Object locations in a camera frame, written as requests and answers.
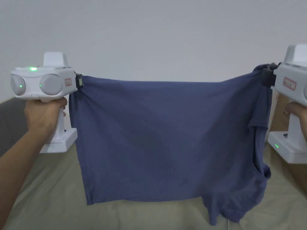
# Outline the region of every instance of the bed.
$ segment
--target bed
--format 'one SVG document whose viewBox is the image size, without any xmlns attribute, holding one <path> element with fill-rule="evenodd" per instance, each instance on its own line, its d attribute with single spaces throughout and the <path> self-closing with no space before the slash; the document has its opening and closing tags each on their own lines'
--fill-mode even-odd
<svg viewBox="0 0 307 230">
<path fill-rule="evenodd" d="M 15 98 L 0 104 L 0 156 L 27 131 L 24 106 L 24 101 Z M 219 216 L 217 225 L 210 226 L 200 197 L 87 206 L 73 145 L 66 153 L 39 156 L 4 229 L 307 229 L 307 198 L 268 144 L 264 161 L 272 177 L 262 202 L 239 224 Z"/>
</svg>

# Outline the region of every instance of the black clamp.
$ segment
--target black clamp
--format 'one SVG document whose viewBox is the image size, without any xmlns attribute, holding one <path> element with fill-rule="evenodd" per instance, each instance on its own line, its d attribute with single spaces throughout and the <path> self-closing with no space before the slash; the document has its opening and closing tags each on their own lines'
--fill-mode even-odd
<svg viewBox="0 0 307 230">
<path fill-rule="evenodd" d="M 271 86 L 275 86 L 276 75 L 274 74 L 274 70 L 276 70 L 280 64 L 281 62 L 278 65 L 275 63 L 271 63 L 267 66 L 267 68 L 264 68 L 262 70 L 261 85 L 266 86 L 268 88 L 270 88 Z"/>
<path fill-rule="evenodd" d="M 77 86 L 78 89 L 82 88 L 83 87 L 83 81 L 82 81 L 83 75 L 77 74 L 76 72 L 75 72 L 75 74 L 76 74 L 76 86 Z"/>
</svg>

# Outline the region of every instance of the device base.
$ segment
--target device base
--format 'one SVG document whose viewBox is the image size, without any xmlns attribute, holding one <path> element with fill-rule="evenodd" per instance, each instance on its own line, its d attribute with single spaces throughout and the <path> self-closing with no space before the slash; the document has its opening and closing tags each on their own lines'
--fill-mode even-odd
<svg viewBox="0 0 307 230">
<path fill-rule="evenodd" d="M 40 153 L 67 152 L 70 146 L 77 139 L 78 133 L 76 128 L 66 130 L 63 136 L 56 142 L 46 143 Z"/>
<path fill-rule="evenodd" d="M 288 132 L 270 132 L 268 143 L 288 163 L 307 164 L 307 149 L 294 147 L 287 139 Z"/>
</svg>

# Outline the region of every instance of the gray cushion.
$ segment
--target gray cushion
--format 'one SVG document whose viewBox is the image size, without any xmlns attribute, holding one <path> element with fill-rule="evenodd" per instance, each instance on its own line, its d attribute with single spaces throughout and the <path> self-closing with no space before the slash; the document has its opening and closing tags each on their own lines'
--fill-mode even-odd
<svg viewBox="0 0 307 230">
<path fill-rule="evenodd" d="M 24 109 L 25 101 L 17 98 L 0 104 L 0 156 L 27 132 Z"/>
</svg>

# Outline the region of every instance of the round knob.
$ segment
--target round knob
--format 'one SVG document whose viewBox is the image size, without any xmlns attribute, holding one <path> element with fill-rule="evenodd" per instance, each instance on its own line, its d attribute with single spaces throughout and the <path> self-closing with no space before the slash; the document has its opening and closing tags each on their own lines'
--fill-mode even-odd
<svg viewBox="0 0 307 230">
<path fill-rule="evenodd" d="M 21 96 L 25 93 L 26 87 L 25 87 L 25 80 L 19 76 L 19 75 L 12 75 L 11 76 L 11 85 L 13 92 L 17 96 Z"/>
<path fill-rule="evenodd" d="M 56 95 L 62 90 L 61 79 L 56 75 L 45 75 L 41 78 L 40 88 L 47 95 Z"/>
</svg>

